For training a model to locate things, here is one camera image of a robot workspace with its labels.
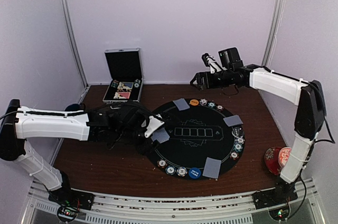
wall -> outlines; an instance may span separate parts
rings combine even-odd
[[[284,15],[277,34],[271,68],[296,78],[317,79],[324,87],[327,118],[338,139],[338,0],[286,0]],[[292,145],[296,107],[278,97],[263,94],[281,133]],[[327,138],[323,129],[319,138]],[[328,214],[329,223],[337,223],[338,146],[316,145],[305,170],[313,177]]]
[[[109,83],[105,49],[141,47],[147,83],[188,83],[201,55],[236,46],[261,63],[275,0],[68,0],[87,80]]]
[[[0,114],[12,98],[62,110],[83,87],[67,39],[60,0],[0,0]],[[47,160],[57,139],[30,140]],[[0,223],[18,223],[32,179],[0,161]]]

blue round object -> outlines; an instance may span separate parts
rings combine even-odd
[[[189,170],[189,176],[192,179],[200,178],[201,174],[202,174],[201,170],[198,169],[197,167],[193,167]]]

brown tabletop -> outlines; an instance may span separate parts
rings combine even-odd
[[[107,86],[90,87],[87,108],[102,105]],[[225,89],[231,94],[233,89]],[[235,167],[217,180],[186,180],[166,175],[132,145],[65,139],[54,166],[70,178],[73,188],[139,197],[198,197],[248,192],[274,186],[276,177],[265,167],[263,156],[272,146],[285,146],[277,126],[258,91],[240,88],[235,96],[220,89],[198,91],[188,85],[145,85],[141,103],[148,109],[179,98],[205,98],[222,105],[243,121],[246,147]]]

black round mat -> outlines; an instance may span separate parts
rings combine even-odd
[[[168,102],[154,110],[154,113],[169,117],[174,123],[165,126],[170,139],[147,157],[156,167],[159,167],[159,161],[164,160],[166,167],[159,167],[163,172],[168,166],[175,167],[176,170],[184,167],[187,170],[185,176],[179,176],[176,172],[173,176],[185,179],[192,179],[189,175],[191,168],[197,168],[203,173],[207,157],[221,160],[220,174],[230,170],[244,149],[244,137],[239,143],[232,134],[233,127],[228,127],[223,120],[233,114],[226,109],[218,111],[217,104],[211,108],[209,102],[202,106],[199,100],[185,101],[189,104],[189,109],[179,111],[173,102]],[[235,148],[238,144],[241,145],[241,150]],[[234,152],[237,153],[237,158],[231,157]]]

